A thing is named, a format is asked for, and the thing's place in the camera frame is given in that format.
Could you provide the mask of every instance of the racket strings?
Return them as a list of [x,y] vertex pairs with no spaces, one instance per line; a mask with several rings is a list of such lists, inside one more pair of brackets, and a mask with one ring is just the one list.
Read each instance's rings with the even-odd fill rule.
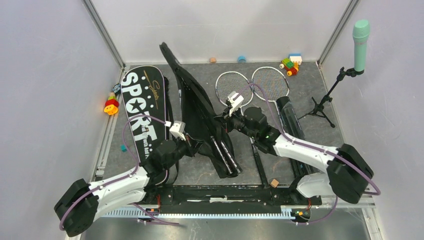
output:
[[[258,68],[252,76],[252,82],[265,90],[270,101],[276,101],[278,98],[289,94],[289,84],[286,78],[279,70],[273,67]],[[253,89],[258,97],[264,99],[258,87],[254,86]]]
[[[225,72],[221,74],[216,80],[216,95],[218,96],[221,103],[226,104],[228,95],[231,92],[237,92],[243,89],[246,85],[249,84],[247,78],[239,72]],[[244,91],[241,96],[243,96],[242,106],[245,106],[250,103],[253,98],[253,92],[250,90]]]

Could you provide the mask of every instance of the tripod base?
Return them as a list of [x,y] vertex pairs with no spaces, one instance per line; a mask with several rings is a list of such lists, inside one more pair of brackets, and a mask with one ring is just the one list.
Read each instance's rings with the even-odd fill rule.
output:
[[334,125],[334,123],[332,123],[330,121],[330,119],[327,117],[327,115],[324,113],[324,106],[322,104],[318,104],[317,101],[315,101],[314,97],[312,97],[312,101],[315,104],[315,106],[313,107],[313,110],[310,111],[310,112],[308,112],[308,113],[306,113],[305,115],[299,117],[298,120],[301,119],[301,118],[303,118],[303,117],[305,117],[305,116],[308,116],[308,115],[316,116],[316,117],[320,117],[320,118],[326,119],[328,121],[328,123],[330,124],[330,126],[332,128],[335,128],[336,125]]
[[301,116],[298,118],[301,119],[307,115],[312,115],[312,116],[317,116],[320,118],[324,118],[327,119],[328,123],[330,124],[330,126],[332,128],[335,128],[336,125],[334,125],[330,119],[327,117],[327,115],[324,113],[324,104],[326,102],[331,103],[331,101],[333,100],[332,97],[330,97],[330,94],[332,93],[332,91],[334,90],[334,88],[337,86],[337,84],[339,82],[341,82],[343,80],[343,78],[345,78],[345,76],[349,76],[349,77],[356,77],[357,75],[361,75],[364,73],[364,70],[362,71],[356,71],[355,68],[349,68],[348,70],[345,71],[345,67],[340,68],[340,71],[338,73],[338,76],[336,78],[335,83],[332,85],[332,87],[330,88],[330,90],[327,92],[327,94],[325,96],[322,97],[321,102],[318,104],[317,101],[315,101],[315,99],[312,97],[312,101],[315,104],[315,106],[313,107],[312,111],[306,113],[305,115]]

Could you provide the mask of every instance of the small wooden block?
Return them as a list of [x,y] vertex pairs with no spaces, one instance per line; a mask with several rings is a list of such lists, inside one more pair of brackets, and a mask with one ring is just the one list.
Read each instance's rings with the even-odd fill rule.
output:
[[272,180],[272,182],[269,184],[271,187],[276,188],[278,186],[279,182],[275,179]]

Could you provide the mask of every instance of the white wall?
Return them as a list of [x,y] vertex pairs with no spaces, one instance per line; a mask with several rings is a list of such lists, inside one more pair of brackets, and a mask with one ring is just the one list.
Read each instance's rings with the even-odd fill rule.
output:
[[423,9],[422,1],[361,1],[323,64],[331,86],[341,67],[353,67],[354,23],[369,20],[365,73],[339,83],[332,104],[346,142],[374,170],[389,240],[423,238]]
[[317,60],[349,0],[93,0],[127,63]]
[[0,239],[64,239],[53,207],[93,174],[119,68],[80,0],[1,1],[0,36]]

